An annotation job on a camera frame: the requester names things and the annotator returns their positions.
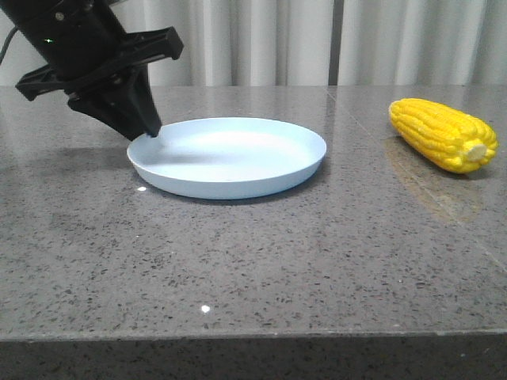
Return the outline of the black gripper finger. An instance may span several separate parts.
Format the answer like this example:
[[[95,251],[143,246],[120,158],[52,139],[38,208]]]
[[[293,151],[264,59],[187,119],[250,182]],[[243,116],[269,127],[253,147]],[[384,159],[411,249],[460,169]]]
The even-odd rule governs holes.
[[[76,112],[91,116],[118,132],[120,113],[116,108],[120,86],[101,87],[87,94],[78,95],[67,102]]]
[[[116,108],[118,132],[125,138],[157,137],[162,121],[154,104],[147,65],[130,68],[120,84]]]

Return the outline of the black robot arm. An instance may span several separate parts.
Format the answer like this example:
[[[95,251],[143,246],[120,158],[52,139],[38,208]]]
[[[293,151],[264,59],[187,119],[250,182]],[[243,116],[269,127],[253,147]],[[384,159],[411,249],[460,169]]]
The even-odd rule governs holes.
[[[72,110],[129,140],[158,135],[147,66],[180,57],[174,27],[126,32],[107,1],[3,1],[1,9],[46,62],[16,84],[25,98],[62,90]]]

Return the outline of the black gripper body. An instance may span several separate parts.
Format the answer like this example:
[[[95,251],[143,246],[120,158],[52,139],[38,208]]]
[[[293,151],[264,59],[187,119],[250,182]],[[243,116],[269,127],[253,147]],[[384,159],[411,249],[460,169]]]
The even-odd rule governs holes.
[[[125,33],[111,47],[80,31],[86,42],[72,42],[60,37],[46,39],[42,48],[49,52],[47,64],[24,74],[16,88],[33,101],[41,94],[56,90],[72,93],[105,81],[131,67],[141,67],[160,59],[179,59],[184,44],[173,27],[148,32]]]

